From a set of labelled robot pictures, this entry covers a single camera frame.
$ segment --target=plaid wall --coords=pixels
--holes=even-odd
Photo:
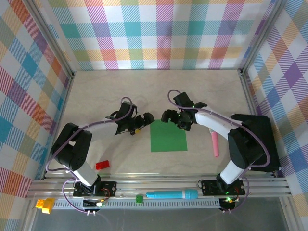
[[[274,125],[284,175],[308,230],[308,0],[289,0],[248,71],[257,111]]]
[[[36,2],[76,69],[237,69],[275,0]]]
[[[0,231],[16,230],[68,77],[21,0],[0,0]]]

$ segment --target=green mat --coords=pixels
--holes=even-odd
[[[174,123],[151,123],[151,152],[187,151],[186,133]]]

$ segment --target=light blue marker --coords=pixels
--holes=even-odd
[[[185,189],[180,191],[155,191],[147,192],[146,196],[153,199],[197,199],[198,190]]]

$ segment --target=small green cube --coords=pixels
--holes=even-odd
[[[142,204],[143,203],[143,196],[137,195],[136,196],[136,204]]]

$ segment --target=pink marker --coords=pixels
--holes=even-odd
[[[212,143],[214,150],[214,157],[219,157],[219,148],[218,148],[218,133],[210,129],[212,135]]]

